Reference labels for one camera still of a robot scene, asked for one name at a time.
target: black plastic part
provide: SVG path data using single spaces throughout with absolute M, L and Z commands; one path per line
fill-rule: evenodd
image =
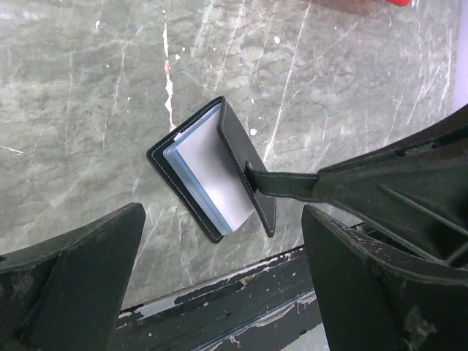
M 419 257 L 468 267 L 468 105 L 318 174 L 246 172 L 264 194 L 329 203 Z
M 403 252 L 310 205 L 302 225 L 332 351 L 468 350 L 468 271 Z
M 133 203 L 0 262 L 0 349 L 105 350 L 145 221 Z

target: black strap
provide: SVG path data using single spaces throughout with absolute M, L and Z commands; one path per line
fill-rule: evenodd
M 318 174 L 267 172 L 254 170 L 247 164 L 246 175 L 250 184 L 264 195 L 316 202 L 312 189 L 320 178 Z

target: leather flap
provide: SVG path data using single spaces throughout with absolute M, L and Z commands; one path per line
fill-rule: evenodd
M 266 196 L 258 189 L 253 188 L 246 176 L 247 163 L 254 170 L 262 171 L 266 171 L 265 165 L 226 99 L 224 97 L 219 97 L 218 99 L 222 101 L 218 133 L 225 142 L 235 162 L 242 184 L 260 216 L 267 236 L 271 238 L 273 237 L 276 225 L 276 198 Z

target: marble countertop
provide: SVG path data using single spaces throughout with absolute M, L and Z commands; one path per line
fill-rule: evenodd
M 212 244 L 146 150 L 219 95 L 269 170 L 392 143 L 451 111 L 458 17 L 457 0 L 3 1 L 0 254 L 140 202 L 129 307 L 302 244 L 294 200 L 274 238 L 253 216 Z

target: peeling paint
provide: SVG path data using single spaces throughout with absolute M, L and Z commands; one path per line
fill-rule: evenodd
M 315 292 L 313 294 L 308 295 L 308 297 L 303 298 L 298 301 L 298 314 L 301 312 L 300 307 L 302 306 L 303 309 L 306 308 L 306 306 L 310 305 L 312 302 L 317 300 L 317 296 L 315 295 Z
M 120 313 L 120 315 L 118 316 L 119 319 L 121 318 L 125 318 L 125 317 L 130 317 L 133 313 L 131 312 L 124 312 L 124 313 Z
M 235 336 L 234 336 L 234 335 L 231 335 L 231 336 L 229 337 L 229 340 L 231 341 L 231 344 L 236 344 L 237 347 L 238 347 L 239 349 L 241 349 L 241 342 L 235 340 Z
M 428 336 L 436 333 L 434 324 L 424 320 L 419 306 L 413 306 L 404 320 L 404 328 L 409 331 L 409 340 L 405 340 L 410 351 L 419 350 Z
M 31 273 L 19 273 L 13 278 L 13 296 L 19 296 L 20 298 L 23 297 L 31 289 L 33 283 L 34 279 Z
M 219 345 L 221 345 L 224 342 L 224 340 L 218 341 L 215 345 L 213 345 L 210 349 L 206 351 L 214 351 L 218 348 Z
M 272 322 L 275 322 L 281 318 L 283 318 L 291 309 L 293 309 L 296 304 L 309 304 L 312 303 L 313 301 L 317 300 L 317 296 L 315 295 L 315 291 L 309 292 L 305 296 L 302 297 L 302 299 L 298 301 L 293 301 L 286 306 L 283 306 L 280 309 L 277 309 L 276 311 L 267 314 L 266 316 L 260 318 L 256 323 L 253 324 L 254 327 L 264 327 L 268 324 L 271 324 Z

